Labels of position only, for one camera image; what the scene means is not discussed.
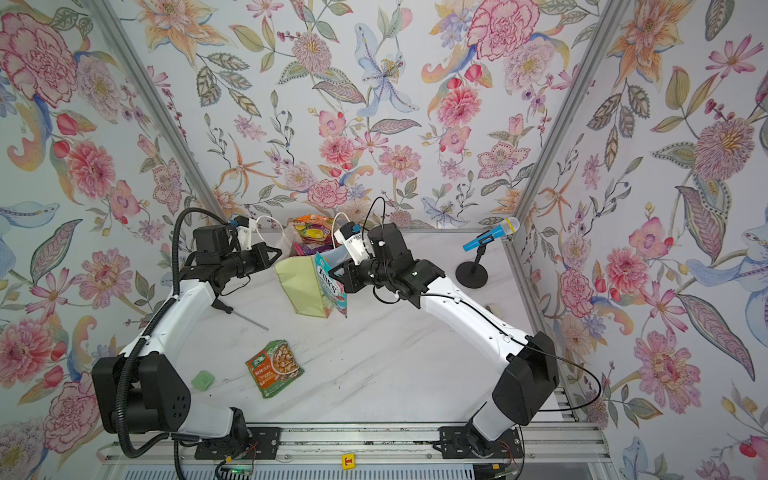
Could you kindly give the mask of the orange Fox's fruits packet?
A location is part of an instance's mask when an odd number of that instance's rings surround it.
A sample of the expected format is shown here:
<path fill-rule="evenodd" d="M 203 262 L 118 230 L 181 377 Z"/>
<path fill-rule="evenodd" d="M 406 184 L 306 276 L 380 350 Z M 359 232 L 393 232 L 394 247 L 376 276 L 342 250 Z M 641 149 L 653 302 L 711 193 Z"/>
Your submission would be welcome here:
<path fill-rule="evenodd" d="M 332 219 L 323 215 L 304 215 L 294 218 L 291 226 L 304 242 L 327 244 L 331 241 Z"/>

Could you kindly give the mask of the purple Fox's candy packet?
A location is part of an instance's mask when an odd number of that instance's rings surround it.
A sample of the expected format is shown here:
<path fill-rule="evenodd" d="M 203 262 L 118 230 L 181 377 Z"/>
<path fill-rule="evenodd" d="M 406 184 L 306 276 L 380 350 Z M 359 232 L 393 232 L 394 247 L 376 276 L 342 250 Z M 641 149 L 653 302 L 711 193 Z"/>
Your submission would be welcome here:
<path fill-rule="evenodd" d="M 334 249 L 334 246 L 331 243 L 309 242 L 309 243 L 293 244 L 293 252 L 297 256 L 312 256 L 312 255 L 324 253 L 327 251 L 331 251 L 333 249 Z"/>

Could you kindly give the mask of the landscape print paper bag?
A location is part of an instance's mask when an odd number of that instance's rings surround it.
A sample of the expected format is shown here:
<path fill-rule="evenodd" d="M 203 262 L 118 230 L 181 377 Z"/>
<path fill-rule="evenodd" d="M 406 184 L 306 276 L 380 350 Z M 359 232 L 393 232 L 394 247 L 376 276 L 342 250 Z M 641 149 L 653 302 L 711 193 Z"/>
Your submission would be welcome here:
<path fill-rule="evenodd" d="M 287 225 L 280 225 L 277 220 L 269 215 L 260 215 L 256 217 L 259 223 L 259 231 L 262 234 L 262 228 L 266 225 L 280 229 L 280 238 L 276 247 L 282 252 L 282 256 L 276 261 L 274 269 L 278 281 L 288 297 L 294 311 L 303 316 L 327 318 L 325 315 L 323 302 L 321 299 L 320 288 L 316 279 L 314 269 L 314 256 L 297 256 L 293 252 L 294 243 L 304 242 L 291 226 L 291 221 Z M 333 228 L 335 222 L 331 223 L 331 243 L 334 249 L 343 247 L 333 238 Z"/>

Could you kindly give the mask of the teal Fox's candy packet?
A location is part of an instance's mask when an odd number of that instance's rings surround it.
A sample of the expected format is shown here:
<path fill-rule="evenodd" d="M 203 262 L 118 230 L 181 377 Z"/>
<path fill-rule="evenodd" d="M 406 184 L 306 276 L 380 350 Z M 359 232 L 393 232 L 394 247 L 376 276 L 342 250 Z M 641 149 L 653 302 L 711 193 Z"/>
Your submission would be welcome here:
<path fill-rule="evenodd" d="M 333 310 L 344 317 L 347 316 L 347 294 L 343 285 L 331 277 L 330 271 L 348 259 L 349 254 L 343 247 L 337 247 L 314 256 L 314 269 L 326 316 L 329 316 Z"/>

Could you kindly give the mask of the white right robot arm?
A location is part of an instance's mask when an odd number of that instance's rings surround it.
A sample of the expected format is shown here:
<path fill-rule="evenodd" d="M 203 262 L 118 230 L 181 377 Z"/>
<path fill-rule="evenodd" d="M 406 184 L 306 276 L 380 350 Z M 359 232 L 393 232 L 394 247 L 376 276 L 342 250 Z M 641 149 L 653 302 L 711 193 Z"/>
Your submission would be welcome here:
<path fill-rule="evenodd" d="M 414 258 L 392 223 L 364 231 L 347 222 L 334 239 L 349 257 L 329 274 L 345 292 L 367 286 L 388 290 L 462 335 L 498 372 L 489 399 L 461 430 L 460 448 L 488 458 L 507 431 L 533 420 L 559 383 L 558 357 L 550 337 L 506 325 L 437 265 Z"/>

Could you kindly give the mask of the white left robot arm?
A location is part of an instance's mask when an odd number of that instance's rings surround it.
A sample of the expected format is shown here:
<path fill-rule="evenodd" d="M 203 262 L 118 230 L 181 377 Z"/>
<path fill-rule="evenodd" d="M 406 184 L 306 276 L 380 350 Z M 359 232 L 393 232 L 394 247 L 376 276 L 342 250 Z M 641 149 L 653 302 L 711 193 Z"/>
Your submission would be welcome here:
<path fill-rule="evenodd" d="M 239 455 L 252 445 L 243 412 L 195 403 L 175 363 L 207 310 L 233 313 L 220 299 L 227 283 L 271 268 L 281 251 L 253 240 L 257 220 L 226 220 L 201 209 L 200 214 L 214 222 L 194 230 L 196 249 L 182 259 L 181 229 L 194 211 L 184 209 L 174 224 L 169 296 L 119 355 L 99 359 L 92 370 L 103 427 L 116 435 L 129 459 L 166 439 L 199 442 L 226 456 Z"/>

